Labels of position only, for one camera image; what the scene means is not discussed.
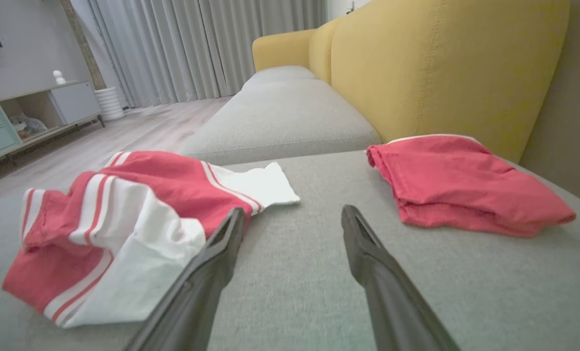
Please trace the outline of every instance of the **curtain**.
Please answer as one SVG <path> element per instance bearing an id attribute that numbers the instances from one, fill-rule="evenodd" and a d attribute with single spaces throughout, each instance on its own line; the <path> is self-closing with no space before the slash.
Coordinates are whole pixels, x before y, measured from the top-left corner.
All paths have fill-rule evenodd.
<path id="1" fill-rule="evenodd" d="M 237 93 L 262 36 L 324 23 L 324 0 L 89 0 L 130 106 Z"/>

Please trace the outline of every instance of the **white plant pot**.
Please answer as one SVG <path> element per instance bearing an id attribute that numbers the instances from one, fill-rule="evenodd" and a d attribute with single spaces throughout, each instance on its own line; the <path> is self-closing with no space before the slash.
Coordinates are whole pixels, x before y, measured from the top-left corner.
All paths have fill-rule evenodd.
<path id="1" fill-rule="evenodd" d="M 123 109 L 120 107 L 119 95 L 116 87 L 95 90 L 95 95 L 101 107 L 101 117 L 103 120 L 115 120 L 125 117 Z"/>

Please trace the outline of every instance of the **tree trunk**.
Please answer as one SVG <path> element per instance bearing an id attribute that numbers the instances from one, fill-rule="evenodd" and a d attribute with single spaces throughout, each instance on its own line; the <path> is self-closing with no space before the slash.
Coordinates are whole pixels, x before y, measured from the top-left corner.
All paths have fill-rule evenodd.
<path id="1" fill-rule="evenodd" d="M 73 34 L 75 34 L 75 38 L 78 40 L 84 60 L 86 61 L 89 71 L 91 71 L 91 78 L 93 78 L 95 90 L 105 89 L 106 86 L 103 81 L 103 76 L 101 76 L 97 62 L 94 59 L 93 51 L 91 51 L 91 47 L 88 45 L 88 40 L 86 40 L 84 30 L 82 29 L 80 20 L 78 20 L 78 16 L 75 14 L 71 0 L 60 0 L 60 3 L 62 3 L 66 17 L 69 18 Z"/>

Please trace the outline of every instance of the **white figurine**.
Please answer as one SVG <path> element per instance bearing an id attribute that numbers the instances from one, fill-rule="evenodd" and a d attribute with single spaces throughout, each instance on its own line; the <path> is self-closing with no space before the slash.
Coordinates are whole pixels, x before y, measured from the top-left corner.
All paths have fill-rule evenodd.
<path id="1" fill-rule="evenodd" d="M 62 78 L 62 72 L 55 70 L 54 71 L 54 78 L 56 78 L 56 83 L 58 85 L 66 84 L 66 80 Z"/>

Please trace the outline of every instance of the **wooden floor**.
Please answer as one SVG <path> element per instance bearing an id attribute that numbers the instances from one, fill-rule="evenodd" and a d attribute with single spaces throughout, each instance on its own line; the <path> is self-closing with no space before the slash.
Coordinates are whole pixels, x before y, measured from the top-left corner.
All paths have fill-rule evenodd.
<path id="1" fill-rule="evenodd" d="M 128 110 L 125 118 L 93 124 L 0 162 L 0 197 L 27 188 L 67 189 L 84 171 L 98 171 L 118 151 L 163 150 L 179 153 L 194 133 L 229 97 Z"/>

